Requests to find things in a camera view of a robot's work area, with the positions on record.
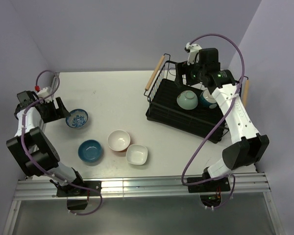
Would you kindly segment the blue white patterned bowl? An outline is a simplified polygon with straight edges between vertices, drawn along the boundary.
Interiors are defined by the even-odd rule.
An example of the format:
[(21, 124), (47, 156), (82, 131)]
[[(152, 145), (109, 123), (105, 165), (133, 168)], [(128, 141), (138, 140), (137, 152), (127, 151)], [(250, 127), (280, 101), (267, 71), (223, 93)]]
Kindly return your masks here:
[(86, 125), (89, 115), (83, 109), (74, 109), (70, 111), (70, 115), (66, 117), (66, 125), (70, 128), (81, 128)]

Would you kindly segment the pale green ceramic bowl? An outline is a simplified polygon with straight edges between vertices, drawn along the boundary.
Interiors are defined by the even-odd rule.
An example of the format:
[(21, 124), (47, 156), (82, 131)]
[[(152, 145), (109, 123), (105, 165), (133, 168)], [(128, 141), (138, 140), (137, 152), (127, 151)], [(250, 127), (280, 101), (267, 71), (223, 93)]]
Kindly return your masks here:
[(181, 92), (176, 101), (178, 106), (184, 110), (193, 110), (198, 106), (198, 97), (190, 90)]

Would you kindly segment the teal and white bowl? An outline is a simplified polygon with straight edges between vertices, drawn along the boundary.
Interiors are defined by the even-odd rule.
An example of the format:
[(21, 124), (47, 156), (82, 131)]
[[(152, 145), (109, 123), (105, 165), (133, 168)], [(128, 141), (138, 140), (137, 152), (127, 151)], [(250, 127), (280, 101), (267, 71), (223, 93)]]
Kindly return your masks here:
[(213, 96), (210, 94), (208, 89), (205, 89), (202, 91), (199, 101), (202, 104), (203, 107), (209, 108), (209, 109), (215, 109), (218, 104), (213, 98)]

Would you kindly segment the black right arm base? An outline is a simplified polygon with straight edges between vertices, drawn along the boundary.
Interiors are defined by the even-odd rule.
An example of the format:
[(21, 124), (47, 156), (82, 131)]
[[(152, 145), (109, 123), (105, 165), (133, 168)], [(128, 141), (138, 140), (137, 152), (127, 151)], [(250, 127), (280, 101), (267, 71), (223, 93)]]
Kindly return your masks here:
[(228, 178), (222, 178), (198, 185), (188, 186), (188, 193), (217, 192), (219, 189), (221, 192), (231, 191)]

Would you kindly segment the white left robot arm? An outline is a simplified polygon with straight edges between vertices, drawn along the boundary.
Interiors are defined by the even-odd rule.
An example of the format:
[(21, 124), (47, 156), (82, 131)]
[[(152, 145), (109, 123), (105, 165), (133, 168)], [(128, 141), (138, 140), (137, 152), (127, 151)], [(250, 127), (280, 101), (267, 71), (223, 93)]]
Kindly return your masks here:
[(17, 94), (19, 104), (15, 110), (18, 130), (6, 146), (23, 173), (28, 176), (48, 176), (50, 182), (65, 196), (81, 195), (86, 184), (72, 167), (61, 163), (59, 154), (41, 129), (48, 123), (67, 118), (70, 113), (61, 98), (39, 97), (35, 92)]

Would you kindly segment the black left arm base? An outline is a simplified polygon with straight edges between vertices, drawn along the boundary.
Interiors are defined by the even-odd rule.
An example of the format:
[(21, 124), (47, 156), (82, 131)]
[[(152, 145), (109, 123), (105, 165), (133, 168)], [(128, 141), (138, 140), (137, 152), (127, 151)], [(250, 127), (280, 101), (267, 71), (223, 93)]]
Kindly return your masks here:
[(67, 198), (67, 209), (71, 211), (82, 211), (88, 206), (90, 196), (99, 196), (101, 192), (101, 181), (85, 181), (85, 188), (95, 189), (96, 192), (80, 189), (71, 185), (61, 186), (59, 183), (53, 182), (57, 188), (57, 197)]

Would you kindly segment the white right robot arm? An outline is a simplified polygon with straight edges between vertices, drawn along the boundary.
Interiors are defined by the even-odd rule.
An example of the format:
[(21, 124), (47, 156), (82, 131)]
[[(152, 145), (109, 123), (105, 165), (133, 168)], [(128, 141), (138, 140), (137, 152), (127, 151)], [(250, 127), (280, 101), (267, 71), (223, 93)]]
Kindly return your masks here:
[(219, 179), (233, 170), (260, 161), (269, 145), (267, 135), (261, 135), (253, 125), (239, 96), (240, 84), (231, 71), (221, 70), (216, 48), (202, 49), (199, 45), (186, 45), (186, 62), (177, 64), (176, 83), (186, 76), (188, 85), (202, 83), (222, 111), (221, 122), (226, 122), (232, 144), (222, 151), (221, 159), (204, 171), (203, 187), (212, 191)]

